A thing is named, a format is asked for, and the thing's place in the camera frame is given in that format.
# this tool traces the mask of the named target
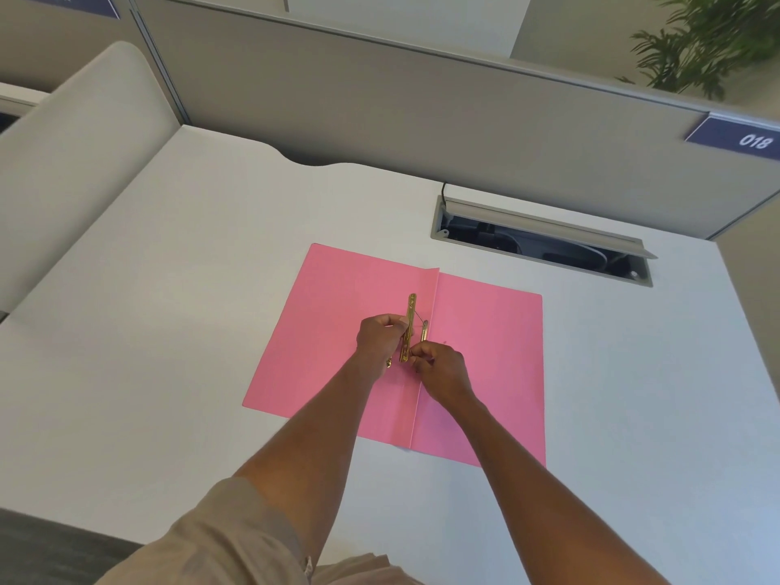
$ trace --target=right hand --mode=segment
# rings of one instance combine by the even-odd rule
[[[420,374],[428,394],[449,413],[461,405],[477,403],[463,355],[446,344],[423,341],[411,349],[409,360]]]

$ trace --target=hand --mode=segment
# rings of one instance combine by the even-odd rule
[[[411,349],[409,360],[420,374],[428,394],[449,413],[461,405],[478,403],[471,389],[463,355],[446,344],[423,341]]]
[[[406,316],[399,314],[366,318],[360,323],[360,332],[357,333],[356,359],[380,377],[408,326]]]

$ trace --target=pink folder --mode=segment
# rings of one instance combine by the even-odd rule
[[[463,354],[477,397],[544,464],[540,295],[319,244],[309,249],[243,405],[295,414],[354,352],[360,321],[405,314],[410,293],[430,321],[429,340]],[[419,318],[414,325],[419,340]],[[358,434],[479,466],[460,427],[397,352],[371,391]]]

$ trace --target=cubicle desk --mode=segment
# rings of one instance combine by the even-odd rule
[[[549,469],[673,583],[774,583],[780,407],[717,246],[447,188],[641,238],[640,287],[434,240],[440,188],[182,128],[0,325],[0,506],[160,536],[284,423],[241,402],[323,243],[540,293]],[[369,550],[524,578],[480,469],[358,439],[324,561]]]

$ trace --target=forearm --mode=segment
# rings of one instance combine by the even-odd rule
[[[667,583],[481,403],[451,410],[482,464],[533,585]]]
[[[286,515],[315,565],[336,520],[360,418],[376,379],[371,366],[354,355],[236,472]]]

